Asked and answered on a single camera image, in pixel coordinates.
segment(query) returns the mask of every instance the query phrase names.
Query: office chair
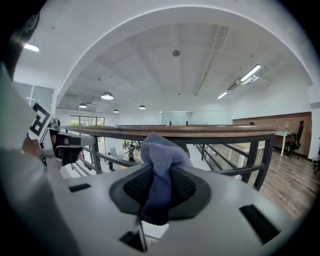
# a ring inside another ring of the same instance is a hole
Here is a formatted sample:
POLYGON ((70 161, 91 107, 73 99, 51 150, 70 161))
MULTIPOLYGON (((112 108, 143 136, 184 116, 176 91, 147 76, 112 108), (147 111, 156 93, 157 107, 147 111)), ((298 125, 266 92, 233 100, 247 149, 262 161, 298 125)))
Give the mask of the office chair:
POLYGON ((320 171, 320 147, 319 147, 319 151, 318 151, 318 161, 316 161, 314 163, 314 166, 313 166, 313 172, 316 174, 317 172, 320 171))
POLYGON ((300 121, 298 133, 297 134, 292 133, 290 135, 290 140, 285 143, 289 147, 288 149, 289 159, 291 159, 291 155, 295 152, 295 150, 298 150, 301 147, 300 139, 301 139, 304 126, 305 126, 305 122, 300 121))

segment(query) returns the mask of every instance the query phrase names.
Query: gray towel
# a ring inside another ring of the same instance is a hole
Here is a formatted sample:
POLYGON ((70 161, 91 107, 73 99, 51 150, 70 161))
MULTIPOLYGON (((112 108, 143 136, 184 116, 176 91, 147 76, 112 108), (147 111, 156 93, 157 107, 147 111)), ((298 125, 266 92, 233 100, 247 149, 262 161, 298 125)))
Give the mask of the gray towel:
POLYGON ((141 217, 155 225, 168 222, 168 210, 172 206, 170 166, 191 166, 184 150, 173 142, 152 132, 142 143, 143 163, 153 164, 153 182, 141 217))

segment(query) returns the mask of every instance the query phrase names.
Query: wooden wall panel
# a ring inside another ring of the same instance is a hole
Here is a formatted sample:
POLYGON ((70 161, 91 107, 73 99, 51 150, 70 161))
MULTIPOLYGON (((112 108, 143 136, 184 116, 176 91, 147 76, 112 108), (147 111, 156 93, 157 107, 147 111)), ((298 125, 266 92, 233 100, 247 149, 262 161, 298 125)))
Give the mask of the wooden wall panel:
MULTIPOLYGON (((286 131, 287 123, 287 131, 295 134, 298 132, 299 122, 304 121, 304 128, 300 141, 301 147, 296 152, 304 156, 309 155, 312 128, 311 112, 234 119, 232 121, 234 125, 248 125, 249 122, 253 122, 257 126, 272 125, 276 127, 277 131, 282 132, 286 131)), ((282 141, 283 137, 275 136, 274 146, 281 148, 282 141)))

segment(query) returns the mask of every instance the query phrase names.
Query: glass partition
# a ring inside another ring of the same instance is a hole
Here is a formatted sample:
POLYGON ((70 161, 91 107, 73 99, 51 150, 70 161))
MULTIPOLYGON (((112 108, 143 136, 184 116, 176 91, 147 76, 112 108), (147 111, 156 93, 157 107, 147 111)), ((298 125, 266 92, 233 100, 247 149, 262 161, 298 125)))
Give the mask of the glass partition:
POLYGON ((162 125, 231 125, 228 112, 221 110, 168 111, 161 114, 162 125))

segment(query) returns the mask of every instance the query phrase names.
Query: person's hand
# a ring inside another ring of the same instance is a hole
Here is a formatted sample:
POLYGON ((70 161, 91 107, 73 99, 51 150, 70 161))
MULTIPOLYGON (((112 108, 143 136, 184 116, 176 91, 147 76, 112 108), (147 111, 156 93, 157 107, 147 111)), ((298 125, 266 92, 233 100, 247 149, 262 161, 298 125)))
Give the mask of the person's hand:
POLYGON ((43 155, 38 140, 29 139, 28 137, 24 139, 22 150, 24 154, 28 154, 38 159, 41 159, 43 155))
POLYGON ((79 155, 78 155, 78 158, 76 159, 77 161, 84 159, 84 158, 82 157, 82 153, 83 153, 83 152, 84 152, 84 149, 82 149, 82 150, 80 151, 80 153, 79 153, 79 155))

